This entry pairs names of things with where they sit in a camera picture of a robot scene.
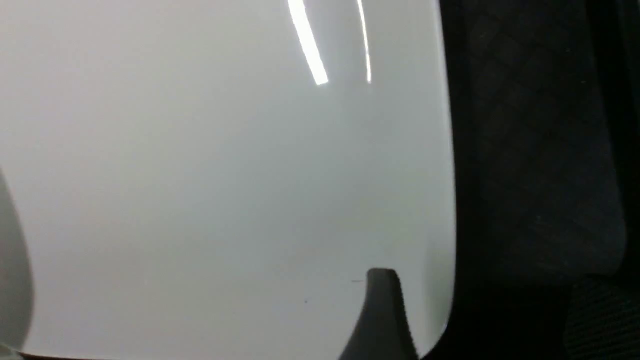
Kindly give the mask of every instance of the glossy white panel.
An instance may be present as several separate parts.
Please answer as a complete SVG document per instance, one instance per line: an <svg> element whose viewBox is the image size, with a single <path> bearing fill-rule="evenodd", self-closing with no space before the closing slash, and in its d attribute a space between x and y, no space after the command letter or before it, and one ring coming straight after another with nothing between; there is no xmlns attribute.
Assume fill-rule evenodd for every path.
<svg viewBox="0 0 640 360"><path fill-rule="evenodd" d="M455 224L436 1L10 0L0 49L23 351L335 359L371 267L398 271L420 352L439 338Z"/></svg>

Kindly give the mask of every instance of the dark fabric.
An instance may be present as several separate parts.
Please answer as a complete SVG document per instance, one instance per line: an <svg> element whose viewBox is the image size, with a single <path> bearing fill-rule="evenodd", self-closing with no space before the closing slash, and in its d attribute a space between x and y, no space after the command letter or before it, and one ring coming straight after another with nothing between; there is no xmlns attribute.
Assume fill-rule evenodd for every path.
<svg viewBox="0 0 640 360"><path fill-rule="evenodd" d="M640 4L587 0L586 8L627 225L616 278L640 291Z"/></svg>
<svg viewBox="0 0 640 360"><path fill-rule="evenodd" d="M606 279L573 289L564 344L570 359L640 359L640 300Z"/></svg>
<svg viewBox="0 0 640 360"><path fill-rule="evenodd" d="M624 223L582 1L441 1L458 293L614 272Z"/></svg>
<svg viewBox="0 0 640 360"><path fill-rule="evenodd" d="M339 360L417 359L396 272L370 269L360 317Z"/></svg>

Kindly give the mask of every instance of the white surface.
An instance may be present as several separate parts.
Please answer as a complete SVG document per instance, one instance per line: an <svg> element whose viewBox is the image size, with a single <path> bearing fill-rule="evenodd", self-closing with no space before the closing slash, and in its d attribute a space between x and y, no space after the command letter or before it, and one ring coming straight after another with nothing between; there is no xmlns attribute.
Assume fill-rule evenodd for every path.
<svg viewBox="0 0 640 360"><path fill-rule="evenodd" d="M374 266L398 271L420 352L439 338L455 235L437 2L363 0L365 27L357 0L306 0L324 83L295 2L0 4L23 351L333 359Z"/></svg>

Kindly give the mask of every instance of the black rubber tab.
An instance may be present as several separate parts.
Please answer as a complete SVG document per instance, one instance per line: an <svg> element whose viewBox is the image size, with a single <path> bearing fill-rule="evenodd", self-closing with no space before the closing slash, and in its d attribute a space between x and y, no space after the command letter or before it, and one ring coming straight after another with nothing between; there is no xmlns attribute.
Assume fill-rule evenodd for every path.
<svg viewBox="0 0 640 360"><path fill-rule="evenodd" d="M404 312L400 279L391 269L367 272L360 318L339 360L417 360Z"/></svg>

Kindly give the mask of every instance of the textured dark material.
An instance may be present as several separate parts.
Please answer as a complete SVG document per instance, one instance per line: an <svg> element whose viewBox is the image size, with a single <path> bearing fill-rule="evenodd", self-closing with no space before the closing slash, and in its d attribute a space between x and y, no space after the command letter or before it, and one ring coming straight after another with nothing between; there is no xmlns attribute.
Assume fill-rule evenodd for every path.
<svg viewBox="0 0 640 360"><path fill-rule="evenodd" d="M640 359L640 301L601 279L574 286L564 344L570 359Z"/></svg>
<svg viewBox="0 0 640 360"><path fill-rule="evenodd" d="M583 2L440 4L457 301L472 303L487 284L569 285L614 272L624 223Z"/></svg>

